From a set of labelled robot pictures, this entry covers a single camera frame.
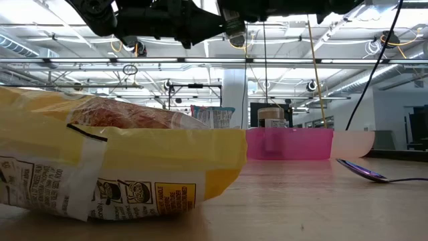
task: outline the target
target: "wall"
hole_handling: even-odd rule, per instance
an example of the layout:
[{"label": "wall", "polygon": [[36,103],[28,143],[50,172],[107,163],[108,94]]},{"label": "wall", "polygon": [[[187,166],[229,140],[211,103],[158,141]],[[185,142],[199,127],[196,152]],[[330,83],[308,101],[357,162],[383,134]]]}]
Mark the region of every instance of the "wall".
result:
[{"label": "wall", "polygon": [[223,104],[222,107],[233,107],[235,112],[230,120],[230,127],[246,129],[248,126],[248,109],[243,103],[248,103],[247,81],[245,70],[231,69],[224,71]]},{"label": "wall", "polygon": [[[334,128],[343,131],[355,107],[360,94],[351,94],[351,100],[333,100],[328,104],[326,117],[334,116]],[[392,131],[395,149],[407,150],[404,117],[413,113],[413,107],[428,104],[428,88],[414,89],[413,83],[380,91],[367,90],[366,96],[358,108],[350,130],[363,131],[365,127],[370,131]],[[299,114],[294,116],[294,124],[303,124],[322,118],[320,110],[310,110],[310,114]],[[411,141],[410,127],[408,127],[409,141]]]},{"label": "wall", "polygon": [[428,104],[428,92],[375,91],[376,130],[392,131],[395,148],[406,150],[404,116],[409,123],[409,109]]},{"label": "wall", "polygon": [[[350,100],[333,100],[328,104],[325,110],[326,117],[334,117],[334,129],[337,131],[344,131],[352,111],[355,108],[360,94],[351,94]],[[310,109],[310,114],[299,114],[293,116],[293,124],[303,124],[308,121],[314,121],[322,118],[321,110]],[[375,108],[373,104],[373,90],[369,88],[363,98],[358,110],[356,111],[354,118],[350,125],[351,131],[363,131],[364,128],[368,128],[370,131],[375,130]]]}]

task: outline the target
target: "pink bowl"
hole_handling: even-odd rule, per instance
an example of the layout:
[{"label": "pink bowl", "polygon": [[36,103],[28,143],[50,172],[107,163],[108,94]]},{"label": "pink bowl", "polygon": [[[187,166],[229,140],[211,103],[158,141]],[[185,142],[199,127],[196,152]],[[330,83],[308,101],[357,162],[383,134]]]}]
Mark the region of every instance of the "pink bowl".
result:
[{"label": "pink bowl", "polygon": [[255,128],[246,138],[250,159],[323,160],[330,158],[333,130]]}]

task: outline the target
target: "ceiling pipe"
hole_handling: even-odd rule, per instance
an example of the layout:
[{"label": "ceiling pipe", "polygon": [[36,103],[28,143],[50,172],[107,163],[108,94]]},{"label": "ceiling pipe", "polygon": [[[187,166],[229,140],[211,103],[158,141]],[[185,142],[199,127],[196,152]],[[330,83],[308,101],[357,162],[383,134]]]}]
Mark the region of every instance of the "ceiling pipe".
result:
[{"label": "ceiling pipe", "polygon": [[[353,16],[354,13],[358,12],[361,8],[362,8],[363,3],[361,3],[359,6],[355,7],[354,9],[352,9],[351,11],[349,11],[349,13],[347,13],[342,20],[340,20],[338,23],[336,24],[332,24],[330,25],[329,29],[327,31],[325,31],[321,37],[319,37],[315,43],[314,43],[314,53],[316,52],[316,50],[318,50],[319,48],[321,48],[322,45],[324,45],[324,43],[326,43],[337,31],[339,31],[339,29],[341,27],[344,27],[346,25],[346,23],[349,21],[349,17]],[[311,48],[304,54],[302,54],[300,56],[300,58],[311,58],[312,57],[312,50]],[[280,81],[281,82],[283,79],[286,78],[287,73],[291,70],[291,68],[287,69],[284,74],[282,74]]]},{"label": "ceiling pipe", "polygon": [[[407,54],[408,59],[425,59],[428,58],[428,41],[419,44],[410,50],[405,52]],[[362,90],[369,76],[371,75],[372,70],[366,70],[357,74],[345,81],[341,84],[330,88],[328,92],[323,92],[322,96],[334,96],[335,94],[342,94],[343,92],[351,93]],[[389,66],[383,66],[377,69],[377,71],[373,74],[372,80],[370,82],[371,85],[378,84],[382,81],[389,80],[402,74],[403,72],[407,72],[406,68],[402,64],[391,64]],[[310,104],[315,102],[315,100],[311,100],[309,102],[303,102],[300,106],[305,106],[306,104]]]},{"label": "ceiling pipe", "polygon": [[379,90],[385,91],[385,90],[390,90],[408,83],[412,83],[414,81],[417,80],[423,80],[424,78],[428,77],[428,74],[421,74],[421,75],[413,75],[411,78],[406,79],[406,80],[401,80],[400,82],[394,83],[394,84],[390,84],[388,86],[379,88]]},{"label": "ceiling pipe", "polygon": [[[346,23],[352,21],[358,14],[361,14],[361,12],[364,10],[364,8],[367,8],[369,5],[377,5],[379,3],[385,4],[387,2],[389,5],[389,9],[392,9],[395,5],[398,5],[398,1],[395,0],[366,0],[365,3],[361,3],[359,6],[355,7],[353,10],[349,11],[341,21],[338,23],[331,25],[330,29],[324,32],[318,40],[314,43],[314,52],[321,48],[335,33],[337,33],[340,28],[344,27]],[[425,9],[427,8],[428,3],[424,0],[422,1],[416,1],[416,0],[407,0],[403,2],[403,8],[406,9]],[[312,51],[309,49],[305,54],[301,55],[301,58],[310,58],[312,57]],[[286,72],[282,75],[281,79],[286,77],[286,74],[291,69],[286,70]]]},{"label": "ceiling pipe", "polygon": [[0,64],[0,68],[2,68],[4,70],[8,70],[10,72],[13,72],[13,74],[17,74],[18,76],[21,76],[22,78],[25,78],[25,79],[27,79],[29,81],[38,81],[40,83],[49,84],[49,82],[47,80],[44,80],[42,78],[38,78],[38,77],[32,76],[31,74],[27,74],[27,73],[25,73],[23,71],[16,70],[15,68],[6,66],[4,64]]},{"label": "ceiling pipe", "polygon": [[93,84],[93,85],[73,85],[73,84],[61,84],[61,85],[52,85],[52,84],[47,84],[47,85],[43,85],[43,84],[28,84],[22,82],[23,84],[5,84],[2,85],[3,87],[14,87],[14,88],[18,88],[18,87],[33,87],[33,88],[116,88],[116,89],[121,89],[121,88],[144,88],[143,86],[140,85],[117,85],[117,84],[109,84],[109,85],[105,85],[105,84]]},{"label": "ceiling pipe", "polygon": [[30,86],[33,87],[35,84],[32,84],[31,82],[29,82],[28,80],[24,80],[22,78],[20,78],[19,76],[17,76],[16,74],[14,74],[13,72],[8,72],[6,73],[6,71],[2,71],[0,72],[0,82],[9,85],[9,84],[16,84],[16,85],[26,85],[26,86]]},{"label": "ceiling pipe", "polygon": [[35,3],[37,3],[40,7],[44,8],[46,11],[50,12],[53,16],[55,16],[60,22],[61,24],[67,28],[68,30],[70,30],[76,37],[78,37],[80,40],[82,40],[86,45],[89,46],[89,48],[93,49],[95,52],[97,52],[98,54],[100,54],[101,56],[105,56],[103,53],[101,53],[96,46],[94,46],[93,44],[91,44],[88,40],[86,40],[82,35],[80,35],[80,33],[78,33],[74,28],[72,28],[68,23],[66,23],[60,16],[56,15],[55,12],[53,12],[50,8],[49,5],[46,2],[41,2],[39,0],[33,0]]}]

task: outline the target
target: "ceiling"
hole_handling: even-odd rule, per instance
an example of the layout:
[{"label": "ceiling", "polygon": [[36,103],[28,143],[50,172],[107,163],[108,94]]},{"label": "ceiling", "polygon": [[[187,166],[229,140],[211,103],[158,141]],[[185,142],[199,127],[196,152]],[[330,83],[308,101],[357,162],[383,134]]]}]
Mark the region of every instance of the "ceiling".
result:
[{"label": "ceiling", "polygon": [[[121,48],[115,52],[113,47],[118,50],[120,43],[113,37],[98,37],[85,25],[80,16],[64,1],[64,0],[49,0],[45,1],[50,9],[44,9],[35,1],[30,0],[2,0],[2,8],[0,8],[0,30],[18,37],[23,43],[29,46],[43,47],[56,52],[61,58],[129,58],[133,54]],[[197,0],[194,1],[198,6],[201,6],[201,1],[207,11],[217,14],[215,8],[215,0]],[[425,41],[428,33],[428,10],[426,9],[403,9],[395,28],[395,34],[399,36],[401,42],[409,42],[415,39],[417,33],[416,28],[420,27],[418,38],[402,47],[404,53],[411,48]],[[317,42],[321,37],[324,41],[316,48],[317,58],[352,58],[352,59],[374,59],[378,58],[378,54],[368,54],[369,41],[375,37],[378,39],[382,35],[382,31],[388,30],[391,26],[395,11],[388,11],[382,15],[365,15],[352,19],[335,29],[335,26],[342,21],[341,15],[331,14],[321,23],[316,24],[316,16],[310,15],[312,25],[312,35],[314,41]],[[251,36],[248,39],[248,55],[249,58],[311,58],[310,54],[310,36],[308,26],[305,24],[307,17],[305,15],[295,15],[289,17],[271,17],[266,22],[265,35],[263,34],[262,24],[254,23],[249,25],[248,34]],[[63,21],[71,28],[64,27]],[[328,31],[334,29],[330,37],[325,37]],[[88,44],[79,39],[78,35],[82,36],[85,41],[91,43],[94,48],[90,48]],[[185,50],[179,42],[173,39],[162,38],[155,40],[152,37],[141,36],[140,40],[148,52],[148,57],[193,57],[193,58],[244,58],[245,53],[242,49],[233,48],[227,40],[223,39],[222,35],[208,39],[204,43],[193,46],[190,50]],[[376,44],[370,47],[376,50]],[[2,58],[17,58],[20,55],[0,48],[0,56]],[[387,50],[386,58],[402,58],[397,48]],[[25,66],[14,64],[11,65],[18,70],[22,70]],[[147,69],[154,70],[140,71],[133,77],[128,78],[127,84],[133,82],[144,86],[144,89],[125,89],[111,88],[107,92],[116,95],[147,95],[147,94],[162,94],[163,84],[165,80],[171,80],[176,84],[188,83],[212,83],[221,84],[224,79],[224,68],[227,66],[191,66],[187,70],[183,70],[183,64],[163,64],[163,68],[170,68],[169,71],[158,71],[157,64],[142,64],[141,66]],[[273,95],[296,95],[296,96],[312,96],[314,93],[306,91],[306,85],[309,81],[315,79],[314,69],[311,68],[279,68],[270,67],[267,65],[267,79],[269,80],[269,93]],[[325,92],[329,88],[334,88],[346,81],[350,77],[358,74],[366,68],[358,69],[355,66],[349,68],[321,68],[318,69],[318,76],[322,83],[322,91]],[[54,78],[58,78],[57,83],[72,83],[83,82],[91,84],[117,84],[119,76],[124,78],[121,71],[114,73],[113,71],[91,71],[91,72],[52,72]],[[31,71],[31,74],[36,78],[47,79],[47,72]],[[256,90],[251,94],[263,94],[262,88],[265,88],[265,70],[262,66],[247,67],[247,76],[250,82],[256,83]],[[212,90],[185,90],[186,95],[208,95]],[[147,99],[130,98],[130,102],[145,104],[148,106],[159,107],[157,101]],[[194,100],[186,100],[182,103],[183,106],[188,106],[194,103]],[[216,105],[218,101],[210,100],[207,105]]]}]

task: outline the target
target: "wooden table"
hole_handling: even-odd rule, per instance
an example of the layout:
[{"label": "wooden table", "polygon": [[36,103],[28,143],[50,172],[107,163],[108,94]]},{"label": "wooden table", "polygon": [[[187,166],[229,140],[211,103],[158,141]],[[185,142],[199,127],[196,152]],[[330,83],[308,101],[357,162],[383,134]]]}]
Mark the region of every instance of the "wooden table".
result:
[{"label": "wooden table", "polygon": [[[387,177],[428,163],[352,160]],[[88,223],[0,204],[0,240],[428,240],[428,182],[376,184],[331,161],[250,161],[193,212]]]}]

